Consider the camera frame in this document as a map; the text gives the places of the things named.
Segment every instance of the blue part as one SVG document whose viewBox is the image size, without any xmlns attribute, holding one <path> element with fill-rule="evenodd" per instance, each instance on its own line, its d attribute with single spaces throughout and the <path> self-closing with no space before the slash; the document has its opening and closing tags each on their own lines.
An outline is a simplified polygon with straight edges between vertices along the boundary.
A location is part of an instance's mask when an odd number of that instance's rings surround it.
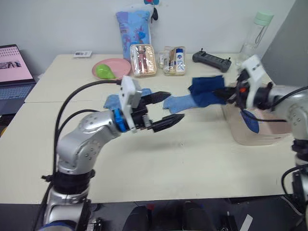
<svg viewBox="0 0 308 231">
<path fill-rule="evenodd" d="M 144 4 L 158 5 L 159 4 L 159 0 L 144 0 Z"/>
<path fill-rule="evenodd" d="M 65 223 L 63 223 L 63 222 L 55 222 L 55 223 L 52 223 L 52 224 L 44 225 L 44 226 L 40 229 L 40 231 L 44 230 L 44 228 L 47 228 L 47 227 L 54 227 L 54 226 L 65 226 L 65 227 L 70 228 L 72 231 L 74 231 L 74 228 L 73 228 L 73 227 L 71 227 L 71 226 L 69 226 L 69 225 L 67 225 L 67 224 L 65 224 Z"/>
<path fill-rule="evenodd" d="M 127 132 L 127 129 L 126 129 L 125 123 L 124 123 L 124 119 L 122 118 L 121 113 L 120 113 L 120 109 L 118 109 L 118 108 L 115 109 L 114 114 L 115 114 L 115 122 L 116 122 L 116 124 L 118 124 L 120 130 L 122 132 Z"/>
<path fill-rule="evenodd" d="M 250 115 L 251 117 L 255 118 L 255 115 L 252 114 L 251 112 L 244 110 L 248 115 Z M 247 125 L 247 127 L 254 133 L 259 133 L 260 131 L 260 127 L 259 127 L 259 123 L 258 121 L 249 118 L 247 115 L 245 115 L 242 111 L 241 111 L 241 115 Z"/>
</svg>

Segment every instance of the blue pillow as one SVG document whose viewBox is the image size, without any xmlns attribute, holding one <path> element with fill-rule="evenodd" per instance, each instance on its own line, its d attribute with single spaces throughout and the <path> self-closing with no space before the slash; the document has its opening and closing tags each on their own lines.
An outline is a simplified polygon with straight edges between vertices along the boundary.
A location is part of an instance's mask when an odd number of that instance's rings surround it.
<svg viewBox="0 0 308 231">
<path fill-rule="evenodd" d="M 118 12 L 120 32 L 123 45 L 123 56 L 130 61 L 130 46 L 132 44 L 150 44 L 149 11 Z"/>
</svg>

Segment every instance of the mint green bottle cap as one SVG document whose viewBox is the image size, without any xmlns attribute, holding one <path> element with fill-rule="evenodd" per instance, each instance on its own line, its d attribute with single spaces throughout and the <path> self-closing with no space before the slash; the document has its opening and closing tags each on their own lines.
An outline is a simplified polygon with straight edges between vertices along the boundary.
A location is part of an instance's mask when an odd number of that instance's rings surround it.
<svg viewBox="0 0 308 231">
<path fill-rule="evenodd" d="M 255 24 L 260 26 L 268 26 L 273 19 L 274 15 L 270 12 L 258 11 L 255 17 Z"/>
</svg>

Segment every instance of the pink plate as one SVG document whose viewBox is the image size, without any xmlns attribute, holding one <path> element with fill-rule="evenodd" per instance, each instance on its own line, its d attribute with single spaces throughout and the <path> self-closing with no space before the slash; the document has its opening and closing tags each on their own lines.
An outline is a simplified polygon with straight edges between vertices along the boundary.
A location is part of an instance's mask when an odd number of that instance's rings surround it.
<svg viewBox="0 0 308 231">
<path fill-rule="evenodd" d="M 127 76 L 130 73 L 130 63 L 125 59 L 105 59 L 100 62 L 98 62 L 94 67 L 92 68 L 92 74 L 97 77 L 95 73 L 95 69 L 100 64 L 106 64 L 108 65 L 114 75 L 117 77 L 117 79 L 122 79 L 123 76 Z"/>
</svg>

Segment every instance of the small bottle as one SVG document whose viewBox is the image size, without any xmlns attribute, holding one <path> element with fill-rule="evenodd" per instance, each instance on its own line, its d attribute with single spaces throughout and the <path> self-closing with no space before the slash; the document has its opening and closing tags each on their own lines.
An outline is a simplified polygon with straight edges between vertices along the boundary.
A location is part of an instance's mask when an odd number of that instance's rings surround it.
<svg viewBox="0 0 308 231">
<path fill-rule="evenodd" d="M 176 50 L 176 71 L 177 73 L 185 72 L 184 52 L 183 49 L 178 48 Z"/>
<path fill-rule="evenodd" d="M 249 57 L 253 56 L 256 53 L 256 49 L 260 44 L 271 20 L 274 15 L 271 13 L 258 12 L 254 25 L 251 28 L 250 32 L 247 35 L 247 38 L 242 46 L 239 58 L 236 61 L 236 64 L 240 66 Z"/>
</svg>

